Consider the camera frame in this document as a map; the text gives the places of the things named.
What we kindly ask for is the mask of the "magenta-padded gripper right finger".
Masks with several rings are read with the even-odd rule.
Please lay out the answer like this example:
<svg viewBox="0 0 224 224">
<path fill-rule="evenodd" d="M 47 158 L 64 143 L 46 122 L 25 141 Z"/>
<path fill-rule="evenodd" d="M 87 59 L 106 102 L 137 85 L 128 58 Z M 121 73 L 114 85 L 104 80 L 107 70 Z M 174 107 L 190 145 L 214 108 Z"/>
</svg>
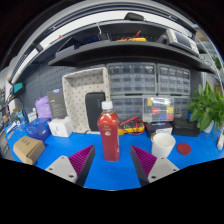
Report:
<svg viewBox="0 0 224 224">
<path fill-rule="evenodd" d="M 130 156 L 141 186 L 153 183 L 179 170 L 167 158 L 156 157 L 134 145 L 131 146 Z"/>
</svg>

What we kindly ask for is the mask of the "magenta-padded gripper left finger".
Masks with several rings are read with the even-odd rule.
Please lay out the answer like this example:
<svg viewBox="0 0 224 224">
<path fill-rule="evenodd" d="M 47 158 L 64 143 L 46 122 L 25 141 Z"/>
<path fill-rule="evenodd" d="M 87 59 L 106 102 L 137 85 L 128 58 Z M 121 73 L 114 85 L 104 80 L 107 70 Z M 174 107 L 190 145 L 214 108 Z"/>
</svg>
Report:
<svg viewBox="0 0 224 224">
<path fill-rule="evenodd" d="M 95 146 L 91 145 L 69 157 L 60 156 L 46 168 L 46 171 L 79 186 L 84 186 L 94 157 Z"/>
</svg>

